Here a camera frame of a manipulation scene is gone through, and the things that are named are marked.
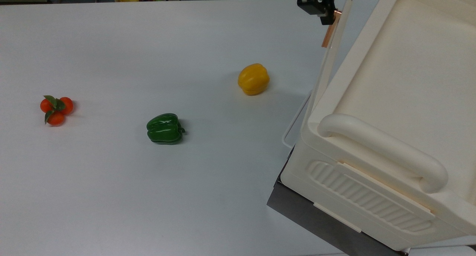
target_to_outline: green bell pepper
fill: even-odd
[[[177,144],[182,140],[182,128],[177,115],[165,113],[147,123],[147,136],[156,144]]]

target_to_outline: white plastic crate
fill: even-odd
[[[379,0],[322,75],[284,185],[395,250],[475,235],[476,0]]]

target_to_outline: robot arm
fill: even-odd
[[[311,15],[321,18],[322,25],[334,23],[334,0],[297,0],[297,5]]]

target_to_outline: orange tomato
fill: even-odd
[[[61,112],[54,112],[48,117],[48,124],[60,126],[64,122],[64,115]]]
[[[73,112],[74,104],[73,104],[73,101],[72,101],[70,98],[68,98],[68,97],[61,97],[60,100],[61,100],[62,102],[64,102],[64,105],[65,105],[65,108],[60,111],[63,115],[68,115],[68,114],[70,114],[71,112]]]
[[[53,106],[51,105],[51,103],[49,102],[49,100],[46,100],[46,99],[43,99],[41,101],[41,103],[39,104],[39,108],[41,108],[41,110],[43,112],[48,112],[48,111],[51,111],[53,110]]]

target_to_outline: metal handle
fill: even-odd
[[[447,170],[437,159],[356,117],[341,113],[324,117],[318,126],[318,134],[327,138],[333,133],[352,139],[414,171],[422,177],[420,187],[425,193],[436,193],[448,182]]]

